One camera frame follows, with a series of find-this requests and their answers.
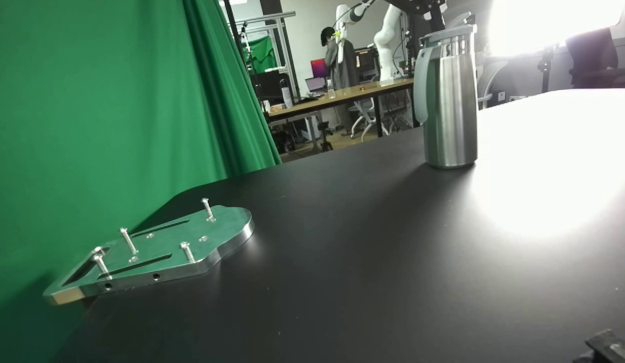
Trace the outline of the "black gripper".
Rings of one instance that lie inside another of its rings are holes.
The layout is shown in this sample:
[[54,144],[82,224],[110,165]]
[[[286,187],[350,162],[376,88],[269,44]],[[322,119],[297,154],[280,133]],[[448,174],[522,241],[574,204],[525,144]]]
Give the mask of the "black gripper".
[[435,32],[446,28],[443,11],[448,9],[448,0],[387,0],[405,14],[411,16],[411,23],[419,32]]

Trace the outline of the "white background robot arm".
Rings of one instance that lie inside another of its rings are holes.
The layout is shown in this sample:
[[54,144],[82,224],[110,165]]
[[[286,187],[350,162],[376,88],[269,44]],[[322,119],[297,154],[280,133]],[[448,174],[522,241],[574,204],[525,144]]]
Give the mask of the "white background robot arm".
[[399,77],[392,57],[392,38],[397,34],[394,23],[405,9],[426,19],[432,30],[442,30],[446,25],[443,11],[448,9],[448,0],[387,0],[380,28],[372,36],[380,80],[392,80]]

